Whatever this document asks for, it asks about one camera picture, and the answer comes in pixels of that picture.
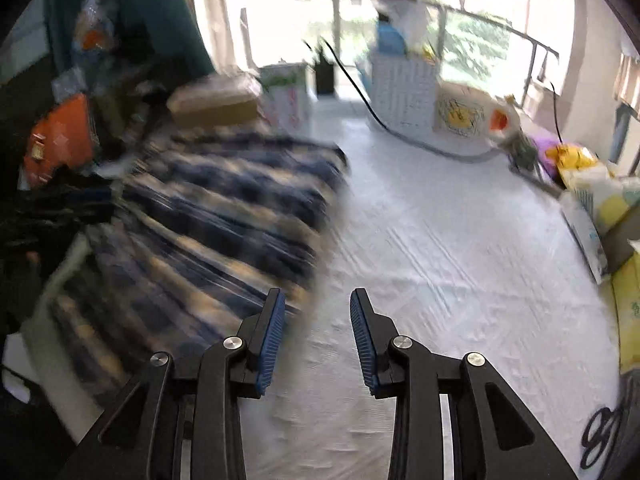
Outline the white perforated storage basket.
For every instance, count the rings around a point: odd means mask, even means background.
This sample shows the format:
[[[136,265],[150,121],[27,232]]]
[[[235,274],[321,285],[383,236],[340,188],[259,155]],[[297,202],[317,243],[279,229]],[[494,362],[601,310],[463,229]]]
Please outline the white perforated storage basket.
[[[373,52],[370,102],[386,127],[417,141],[433,133],[439,92],[438,68],[416,55]]]

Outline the small duck bottle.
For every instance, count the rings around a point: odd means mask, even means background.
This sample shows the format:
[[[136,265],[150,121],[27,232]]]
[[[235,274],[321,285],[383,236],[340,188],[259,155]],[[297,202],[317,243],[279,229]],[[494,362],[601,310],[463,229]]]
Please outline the small duck bottle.
[[[515,131],[521,129],[521,117],[518,114],[518,107],[516,106],[516,99],[514,94],[509,94],[503,99],[504,112],[508,118],[506,128],[509,131]]]

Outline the white power strip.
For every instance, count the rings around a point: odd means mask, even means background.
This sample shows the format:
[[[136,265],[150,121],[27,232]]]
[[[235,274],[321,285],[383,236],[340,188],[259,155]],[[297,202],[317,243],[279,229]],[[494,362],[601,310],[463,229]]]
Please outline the white power strip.
[[[366,104],[361,101],[343,100],[336,96],[318,96],[311,100],[311,117],[317,120],[364,117],[367,114]]]

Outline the white lotion tube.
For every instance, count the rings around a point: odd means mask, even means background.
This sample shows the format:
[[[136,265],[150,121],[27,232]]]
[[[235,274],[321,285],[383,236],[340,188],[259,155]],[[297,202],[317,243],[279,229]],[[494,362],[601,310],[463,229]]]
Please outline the white lotion tube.
[[[559,204],[594,281],[601,285],[608,278],[608,258],[596,226],[582,203],[572,193],[563,192],[560,195]]]

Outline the colourful snack bag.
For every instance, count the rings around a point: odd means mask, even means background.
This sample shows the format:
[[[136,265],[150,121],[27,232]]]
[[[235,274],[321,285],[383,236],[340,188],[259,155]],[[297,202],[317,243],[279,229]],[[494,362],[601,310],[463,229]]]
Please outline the colourful snack bag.
[[[119,0],[82,0],[76,18],[72,52],[76,58],[110,52],[115,47]]]

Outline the plaid flannel pants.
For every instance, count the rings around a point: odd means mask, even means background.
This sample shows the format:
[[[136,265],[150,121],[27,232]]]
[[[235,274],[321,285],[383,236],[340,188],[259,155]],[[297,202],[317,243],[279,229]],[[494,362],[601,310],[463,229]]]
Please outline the plaid flannel pants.
[[[271,131],[147,146],[48,304],[88,396],[110,402],[155,351],[188,356],[232,335],[270,289],[303,310],[347,169],[338,146]]]

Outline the beige lidded food container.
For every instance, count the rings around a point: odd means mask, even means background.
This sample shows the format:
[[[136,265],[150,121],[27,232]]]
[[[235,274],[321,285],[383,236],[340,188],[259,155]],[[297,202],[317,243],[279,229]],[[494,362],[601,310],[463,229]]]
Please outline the beige lidded food container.
[[[254,122],[261,96],[250,74],[213,74],[176,89],[166,105],[179,128],[210,129]]]

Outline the yellow white snack packet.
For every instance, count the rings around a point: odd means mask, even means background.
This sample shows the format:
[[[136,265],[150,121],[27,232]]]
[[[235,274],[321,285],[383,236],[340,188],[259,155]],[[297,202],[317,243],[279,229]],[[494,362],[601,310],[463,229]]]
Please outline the yellow white snack packet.
[[[600,162],[590,167],[560,169],[566,188],[584,206],[600,235],[606,234],[639,203],[638,176],[615,177]]]

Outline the green white milk carton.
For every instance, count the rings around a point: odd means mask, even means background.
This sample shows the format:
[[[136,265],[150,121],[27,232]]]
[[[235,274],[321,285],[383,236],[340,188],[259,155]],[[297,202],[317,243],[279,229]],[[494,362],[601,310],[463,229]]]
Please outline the green white milk carton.
[[[291,136],[306,136],[310,129],[311,100],[306,63],[279,63],[258,70],[262,85],[260,106],[268,124]]]

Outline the purple cloth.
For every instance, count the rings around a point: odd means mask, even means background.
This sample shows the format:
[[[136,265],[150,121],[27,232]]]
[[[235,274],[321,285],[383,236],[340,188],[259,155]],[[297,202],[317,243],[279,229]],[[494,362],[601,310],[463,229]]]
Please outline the purple cloth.
[[[552,180],[558,180],[560,175],[555,158],[549,156],[548,151],[554,151],[559,141],[548,138],[548,136],[533,136],[532,140],[536,146],[538,162],[540,162],[541,167],[544,168],[544,171]]]

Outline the white cartoon bear mug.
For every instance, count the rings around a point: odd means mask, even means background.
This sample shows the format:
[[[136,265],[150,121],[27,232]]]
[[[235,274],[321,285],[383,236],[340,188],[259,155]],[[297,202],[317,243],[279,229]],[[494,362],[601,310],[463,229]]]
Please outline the white cartoon bear mug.
[[[466,84],[442,81],[436,101],[436,127],[465,138],[502,143],[520,130],[506,128],[503,99]]]

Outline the yellow crumpled wrapper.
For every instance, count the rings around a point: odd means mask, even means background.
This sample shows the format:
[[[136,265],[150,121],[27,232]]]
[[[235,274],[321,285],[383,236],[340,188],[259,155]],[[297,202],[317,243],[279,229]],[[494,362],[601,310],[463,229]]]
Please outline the yellow crumpled wrapper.
[[[599,162],[588,148],[575,144],[558,144],[554,151],[548,151],[548,155],[555,158],[559,170],[581,170]]]

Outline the yellow tissue box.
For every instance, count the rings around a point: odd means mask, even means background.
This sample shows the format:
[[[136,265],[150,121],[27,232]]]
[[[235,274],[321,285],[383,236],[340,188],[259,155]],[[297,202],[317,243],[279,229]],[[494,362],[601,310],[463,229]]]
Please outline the yellow tissue box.
[[[612,275],[620,340],[620,372],[638,370],[640,361],[639,242],[631,240],[631,257]]]

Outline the teal curtain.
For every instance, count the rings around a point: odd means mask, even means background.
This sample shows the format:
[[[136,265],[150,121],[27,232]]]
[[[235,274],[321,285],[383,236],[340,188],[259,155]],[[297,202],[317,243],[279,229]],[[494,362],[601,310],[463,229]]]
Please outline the teal curtain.
[[[72,67],[73,30],[82,0],[44,0],[49,49],[56,69]],[[193,78],[213,73],[198,25],[186,0],[119,0],[119,12],[127,26],[142,25],[151,47],[161,56],[186,61]]]

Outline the white plastic bag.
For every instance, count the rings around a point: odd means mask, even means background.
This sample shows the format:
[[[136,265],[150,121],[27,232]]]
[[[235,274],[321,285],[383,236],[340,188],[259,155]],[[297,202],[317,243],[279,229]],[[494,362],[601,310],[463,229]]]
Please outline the white plastic bag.
[[[385,55],[403,56],[423,52],[431,45],[428,25],[431,15],[418,0],[373,0],[380,14],[376,28],[376,50]]]

